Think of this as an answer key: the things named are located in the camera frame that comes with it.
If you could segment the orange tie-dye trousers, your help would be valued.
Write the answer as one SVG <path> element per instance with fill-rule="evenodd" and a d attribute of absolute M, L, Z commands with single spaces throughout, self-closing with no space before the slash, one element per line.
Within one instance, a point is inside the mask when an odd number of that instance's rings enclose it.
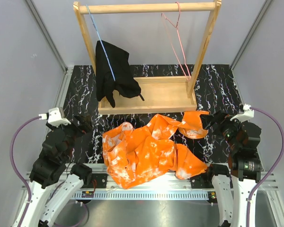
<path fill-rule="evenodd" d="M 188 111 L 181 121 L 156 114 L 149 123 L 134 128 L 129 122 L 103 133 L 102 150 L 107 173 L 117 185 L 129 189 L 174 171 L 185 180 L 205 173 L 206 164 L 190 149 L 171 137 L 178 131 L 189 139 L 202 139 L 201 115 L 208 111 Z"/>

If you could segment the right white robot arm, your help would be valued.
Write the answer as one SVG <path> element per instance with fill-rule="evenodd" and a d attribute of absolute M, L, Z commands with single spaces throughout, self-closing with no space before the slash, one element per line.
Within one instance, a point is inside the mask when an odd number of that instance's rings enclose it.
<path fill-rule="evenodd" d="M 211 164 L 205 183 L 214 188 L 213 198 L 219 208 L 221 227 L 254 227 L 256 225 L 255 186 L 261 180 L 261 163 L 257 155 L 261 128 L 236 116 L 218 111 L 200 116 L 203 129 L 213 128 L 230 147 L 228 164 Z"/>

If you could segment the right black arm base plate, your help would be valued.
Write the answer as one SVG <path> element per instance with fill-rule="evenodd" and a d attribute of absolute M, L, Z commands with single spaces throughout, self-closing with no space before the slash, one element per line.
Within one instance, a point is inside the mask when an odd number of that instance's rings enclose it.
<path fill-rule="evenodd" d="M 213 189 L 212 182 L 205 173 L 193 176 L 189 179 L 192 189 Z"/>

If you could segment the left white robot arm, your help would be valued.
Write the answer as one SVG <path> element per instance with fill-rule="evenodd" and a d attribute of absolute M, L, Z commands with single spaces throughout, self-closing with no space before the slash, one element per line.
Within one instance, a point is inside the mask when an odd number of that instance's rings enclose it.
<path fill-rule="evenodd" d="M 55 220 L 72 195 L 81 187 L 92 184 L 92 169 L 85 164 L 77 163 L 71 168 L 70 174 L 58 188 L 58 181 L 66 170 L 69 161 L 68 153 L 73 149 L 76 138 L 91 131 L 88 117 L 76 116 L 78 124 L 74 124 L 60 113 L 48 112 L 40 114 L 23 123 L 14 133 L 9 148 L 12 169 L 24 184 L 27 194 L 21 209 L 13 223 L 15 227 L 52 227 Z M 14 161 L 14 144 L 20 131 L 36 120 L 46 120 L 50 129 L 42 144 L 41 153 L 33 163 L 29 180 L 18 171 Z"/>

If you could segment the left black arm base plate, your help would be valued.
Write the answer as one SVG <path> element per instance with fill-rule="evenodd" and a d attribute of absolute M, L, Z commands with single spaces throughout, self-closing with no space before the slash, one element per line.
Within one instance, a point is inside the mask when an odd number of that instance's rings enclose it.
<path fill-rule="evenodd" d="M 92 174 L 92 186 L 95 186 L 97 189 L 105 189 L 107 186 L 107 174 L 96 173 Z"/>

